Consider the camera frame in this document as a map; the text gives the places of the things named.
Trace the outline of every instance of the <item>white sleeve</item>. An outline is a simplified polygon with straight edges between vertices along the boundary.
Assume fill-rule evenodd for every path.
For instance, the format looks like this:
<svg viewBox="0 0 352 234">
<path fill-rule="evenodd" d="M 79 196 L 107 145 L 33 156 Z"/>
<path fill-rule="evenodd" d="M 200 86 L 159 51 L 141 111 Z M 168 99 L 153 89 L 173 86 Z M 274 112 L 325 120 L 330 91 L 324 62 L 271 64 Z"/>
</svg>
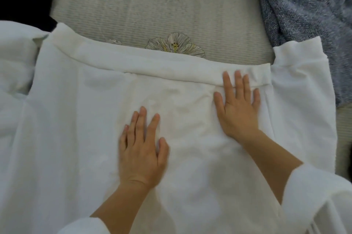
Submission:
<svg viewBox="0 0 352 234">
<path fill-rule="evenodd" d="M 110 234 L 99 218 L 81 218 L 65 226 L 57 234 Z"/>
<path fill-rule="evenodd" d="M 287 234 L 352 233 L 352 184 L 304 164 L 288 179 L 282 200 Z"/>
</svg>

